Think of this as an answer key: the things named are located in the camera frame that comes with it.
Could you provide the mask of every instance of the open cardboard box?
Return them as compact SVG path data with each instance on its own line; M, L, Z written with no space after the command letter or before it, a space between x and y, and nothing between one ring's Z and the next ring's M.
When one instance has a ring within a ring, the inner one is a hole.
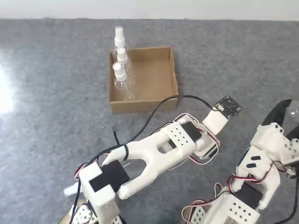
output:
M122 101L114 87L112 69L116 57L110 52L109 103L113 113L145 112L153 110L166 97L178 95L174 72L174 60L170 47L136 48L128 51L132 61L132 76L135 80L136 100ZM178 99L170 99L159 110L176 108Z

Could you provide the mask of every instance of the circuit board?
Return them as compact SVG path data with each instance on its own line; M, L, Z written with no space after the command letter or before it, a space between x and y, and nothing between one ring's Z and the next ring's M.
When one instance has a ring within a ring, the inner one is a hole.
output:
M228 120L240 112L243 108L229 95L222 98L214 107L220 111Z

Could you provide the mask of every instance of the white spray nozzle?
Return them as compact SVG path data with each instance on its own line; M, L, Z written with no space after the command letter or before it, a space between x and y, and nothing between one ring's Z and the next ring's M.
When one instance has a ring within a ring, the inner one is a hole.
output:
M125 81L127 79L127 73L120 63L114 63L112 65L112 68L114 70L114 74L117 81Z
M128 62L128 55L126 53L125 48L118 48L117 49L117 61L120 64L126 64Z
M123 27L115 27L115 38L114 44L118 48L123 48L125 46L125 37L123 35Z

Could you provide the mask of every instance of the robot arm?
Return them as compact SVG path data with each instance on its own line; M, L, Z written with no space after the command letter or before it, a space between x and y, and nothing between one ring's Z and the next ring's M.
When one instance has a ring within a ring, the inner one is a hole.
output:
M214 106L202 124L191 115L182 114L149 137L114 149L102 166L93 162L82 168L79 178L88 201L89 215L83 212L86 209L80 207L73 223L122 224L115 202L116 194L120 199L127 199L188 157L195 160L191 157L193 153L201 160L212 160L220 145L216 134L241 110L231 97L226 96ZM146 168L138 177L130 180L120 164L125 159L144 160Z
M128 143L128 160L142 159L146 162L146 168L133 180L129 179L119 163L126 156L124 146L113 150L101 167L93 163L83 168L79 173L82 190L97 220L102 224L111 224L119 216L116 193L120 199L127 199L192 153L198 152L204 157L211 145L216 144L208 133L216 137L207 128L199 131L197 127L196 121L185 115L145 139ZM171 150L167 153L159 151L159 148L169 147Z
M291 100L280 102L258 126L250 147L236 166L236 174L230 178L233 183L228 180L228 187L222 189L208 210L199 205L190 223L195 223L192 220L198 217L199 210L204 210L199 224L254 224L260 216L259 210L268 206L280 185L275 163L280 162L289 175L298 176L299 126L286 137L281 127L290 103Z

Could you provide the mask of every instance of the clear plastic bottle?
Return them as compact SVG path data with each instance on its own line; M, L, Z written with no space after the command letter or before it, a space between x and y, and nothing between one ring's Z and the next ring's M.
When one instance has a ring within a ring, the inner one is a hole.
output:
M135 100L135 86L131 77L127 75L124 67L120 63L116 62L112 67L115 74L114 86L123 96L122 100Z
M292 100L287 111L295 121L299 122L299 101Z
M126 73L129 76L131 76L131 79L134 82L134 79L132 77L132 63L131 63L130 58L128 57L128 54L127 54L125 48L117 49L117 62L120 63L124 67Z
M123 27L117 26L114 28L115 30L115 37L114 37L114 54L117 56L117 49L125 47L125 37L123 35Z

